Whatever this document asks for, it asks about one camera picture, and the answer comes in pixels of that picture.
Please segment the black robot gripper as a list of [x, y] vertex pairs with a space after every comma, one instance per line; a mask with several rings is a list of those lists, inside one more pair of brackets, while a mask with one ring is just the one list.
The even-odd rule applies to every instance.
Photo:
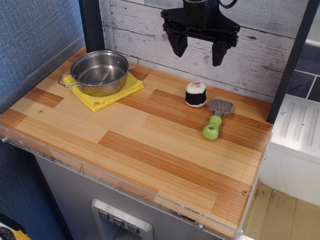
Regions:
[[162, 10], [163, 30], [175, 55], [182, 57], [187, 38], [212, 42], [212, 65], [222, 64], [227, 50], [238, 43], [240, 25], [224, 16], [220, 7], [232, 8], [236, 0], [224, 4], [221, 0], [184, 0], [183, 7]]

